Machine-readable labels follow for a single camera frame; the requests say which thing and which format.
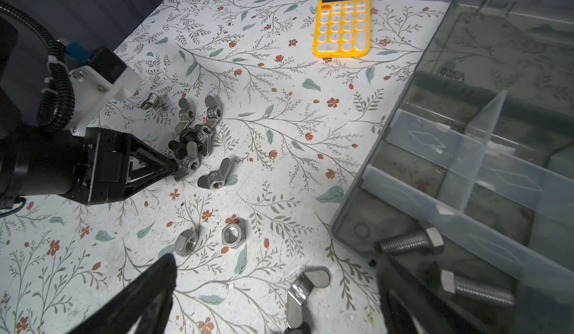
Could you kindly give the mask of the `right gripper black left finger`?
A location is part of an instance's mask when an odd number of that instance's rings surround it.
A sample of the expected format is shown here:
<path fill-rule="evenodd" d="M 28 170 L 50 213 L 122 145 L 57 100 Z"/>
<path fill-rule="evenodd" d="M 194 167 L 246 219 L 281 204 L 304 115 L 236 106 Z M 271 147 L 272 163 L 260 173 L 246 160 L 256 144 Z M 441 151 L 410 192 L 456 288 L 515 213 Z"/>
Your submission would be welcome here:
<path fill-rule="evenodd" d="M 163 333 L 173 307 L 177 267 L 162 256 L 72 333 Z"/>

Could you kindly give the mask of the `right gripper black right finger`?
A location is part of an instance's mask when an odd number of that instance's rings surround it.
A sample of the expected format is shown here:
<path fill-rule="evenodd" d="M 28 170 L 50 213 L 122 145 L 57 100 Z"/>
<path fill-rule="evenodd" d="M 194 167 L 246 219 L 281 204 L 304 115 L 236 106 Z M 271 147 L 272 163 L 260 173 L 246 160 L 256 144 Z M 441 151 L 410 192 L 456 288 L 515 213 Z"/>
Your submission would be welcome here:
<path fill-rule="evenodd" d="M 381 311 L 388 333 L 479 333 L 393 257 L 383 254 L 376 265 Z"/>

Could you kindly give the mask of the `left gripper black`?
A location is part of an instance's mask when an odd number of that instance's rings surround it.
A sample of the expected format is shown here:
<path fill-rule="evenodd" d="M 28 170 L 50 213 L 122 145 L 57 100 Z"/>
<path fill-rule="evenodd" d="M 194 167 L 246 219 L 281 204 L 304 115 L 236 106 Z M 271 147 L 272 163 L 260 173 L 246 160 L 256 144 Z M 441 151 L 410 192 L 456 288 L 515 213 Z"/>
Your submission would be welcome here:
<path fill-rule="evenodd" d="M 89 128 L 85 137 L 21 126 L 1 138 L 1 198 L 60 195 L 85 205 L 122 202 L 177 170 L 136 136 Z"/>

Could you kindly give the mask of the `silver hex bolt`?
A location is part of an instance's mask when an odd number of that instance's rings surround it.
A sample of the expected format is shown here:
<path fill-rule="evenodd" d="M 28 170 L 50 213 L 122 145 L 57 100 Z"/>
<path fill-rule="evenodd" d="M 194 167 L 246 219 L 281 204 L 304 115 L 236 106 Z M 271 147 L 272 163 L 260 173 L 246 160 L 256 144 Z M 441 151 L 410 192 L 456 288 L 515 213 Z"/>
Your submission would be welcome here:
<path fill-rule="evenodd" d="M 439 231 L 434 226 L 430 226 L 415 232 L 377 241 L 374 244 L 374 248 L 377 253 L 391 256 L 415 252 L 439 255 L 443 253 L 445 244 Z"/>
<path fill-rule="evenodd" d="M 445 270 L 440 271 L 439 278 L 442 289 L 450 294 L 502 308 L 515 307 L 514 295 L 506 289 Z"/>

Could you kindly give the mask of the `green transparent compartment organizer box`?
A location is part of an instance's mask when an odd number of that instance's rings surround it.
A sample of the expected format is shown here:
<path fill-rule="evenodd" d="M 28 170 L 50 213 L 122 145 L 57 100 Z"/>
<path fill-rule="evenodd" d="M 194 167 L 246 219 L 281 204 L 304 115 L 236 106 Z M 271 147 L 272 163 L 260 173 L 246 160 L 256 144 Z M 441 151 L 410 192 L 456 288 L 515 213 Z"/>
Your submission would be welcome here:
<path fill-rule="evenodd" d="M 482 333 L 573 331 L 573 12 L 453 0 L 331 224 L 374 244 L 434 226 L 445 249 L 397 261 Z M 445 292 L 440 271 L 510 291 Z"/>

